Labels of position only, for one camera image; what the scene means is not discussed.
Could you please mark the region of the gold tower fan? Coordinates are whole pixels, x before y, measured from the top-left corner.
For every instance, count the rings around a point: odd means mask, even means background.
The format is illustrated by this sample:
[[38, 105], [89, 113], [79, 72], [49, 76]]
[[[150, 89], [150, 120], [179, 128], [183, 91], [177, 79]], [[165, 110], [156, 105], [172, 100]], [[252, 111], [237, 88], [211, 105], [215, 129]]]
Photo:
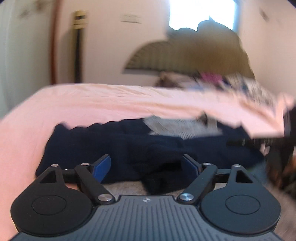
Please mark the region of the gold tower fan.
[[87, 26], [87, 13], [78, 10], [73, 13], [72, 22], [72, 75], [74, 83], [83, 82], [83, 42]]

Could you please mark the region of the olive upholstered headboard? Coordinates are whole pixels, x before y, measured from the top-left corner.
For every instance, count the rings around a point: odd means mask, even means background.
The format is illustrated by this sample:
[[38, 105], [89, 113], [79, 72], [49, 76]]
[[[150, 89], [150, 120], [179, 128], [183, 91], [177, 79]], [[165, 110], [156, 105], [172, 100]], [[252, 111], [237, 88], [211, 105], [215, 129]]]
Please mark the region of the olive upholstered headboard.
[[186, 75], [240, 74], [254, 78], [239, 36], [214, 20], [202, 21], [197, 30], [174, 30], [166, 41], [151, 42], [140, 47], [125, 68]]

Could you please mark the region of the brown wooden door frame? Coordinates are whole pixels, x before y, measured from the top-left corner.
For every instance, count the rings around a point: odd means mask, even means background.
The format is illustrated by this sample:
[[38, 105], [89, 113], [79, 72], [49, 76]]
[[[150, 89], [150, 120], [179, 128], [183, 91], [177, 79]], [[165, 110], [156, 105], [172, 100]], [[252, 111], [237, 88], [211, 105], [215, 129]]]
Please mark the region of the brown wooden door frame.
[[58, 44], [58, 28], [59, 28], [59, 19], [62, 11], [62, 0], [53, 1], [53, 13], [52, 13], [52, 23], [51, 23], [51, 32], [50, 32], [50, 83], [51, 85], [57, 84], [57, 44]]

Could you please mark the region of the window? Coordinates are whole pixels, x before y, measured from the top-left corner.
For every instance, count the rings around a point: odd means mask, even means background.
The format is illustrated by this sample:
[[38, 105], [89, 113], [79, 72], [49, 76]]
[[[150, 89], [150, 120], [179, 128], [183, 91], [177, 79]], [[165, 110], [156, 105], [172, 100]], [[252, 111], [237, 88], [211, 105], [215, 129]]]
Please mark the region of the window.
[[174, 30], [197, 30], [198, 25], [205, 20], [214, 20], [231, 30], [238, 30], [239, 1], [169, 1], [169, 5], [169, 27]]

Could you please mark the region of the pile of mixed clothes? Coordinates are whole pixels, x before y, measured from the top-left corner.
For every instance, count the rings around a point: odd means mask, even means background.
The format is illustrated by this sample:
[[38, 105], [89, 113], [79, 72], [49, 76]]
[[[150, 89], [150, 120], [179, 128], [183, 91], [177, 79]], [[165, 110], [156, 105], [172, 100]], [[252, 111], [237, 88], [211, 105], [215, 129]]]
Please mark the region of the pile of mixed clothes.
[[253, 102], [275, 106], [276, 97], [254, 79], [240, 74], [221, 76], [218, 74], [202, 73], [184, 75], [174, 72], [161, 72], [156, 87], [180, 88], [198, 91], [220, 90], [233, 94], [242, 94]]

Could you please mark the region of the grey and navy knit sweater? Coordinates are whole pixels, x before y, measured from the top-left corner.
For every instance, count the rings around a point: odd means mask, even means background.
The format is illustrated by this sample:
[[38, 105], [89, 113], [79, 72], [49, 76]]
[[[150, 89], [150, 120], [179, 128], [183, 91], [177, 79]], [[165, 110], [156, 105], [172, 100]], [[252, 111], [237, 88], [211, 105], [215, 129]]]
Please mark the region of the grey and navy knit sweater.
[[262, 162], [259, 150], [227, 145], [228, 140], [248, 137], [243, 127], [231, 128], [206, 115], [189, 120], [150, 116], [72, 129], [58, 124], [36, 175], [52, 164], [73, 169], [107, 154], [111, 168], [103, 183], [140, 181], [148, 193], [159, 195], [189, 185], [189, 174], [182, 170], [184, 155], [221, 169], [234, 164], [251, 168]]

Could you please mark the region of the pink bed sheet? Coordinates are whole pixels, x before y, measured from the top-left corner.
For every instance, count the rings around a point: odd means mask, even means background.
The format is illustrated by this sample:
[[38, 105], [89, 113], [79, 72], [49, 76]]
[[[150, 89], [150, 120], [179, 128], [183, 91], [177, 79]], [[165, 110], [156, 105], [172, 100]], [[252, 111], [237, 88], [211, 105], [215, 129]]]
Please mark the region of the pink bed sheet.
[[229, 126], [243, 126], [250, 136], [283, 133], [283, 114], [295, 98], [280, 93], [274, 108], [222, 91], [190, 91], [107, 84], [46, 87], [1, 120], [1, 240], [16, 228], [10, 216], [14, 199], [32, 183], [55, 125], [73, 128], [146, 116], [196, 118], [206, 113]]

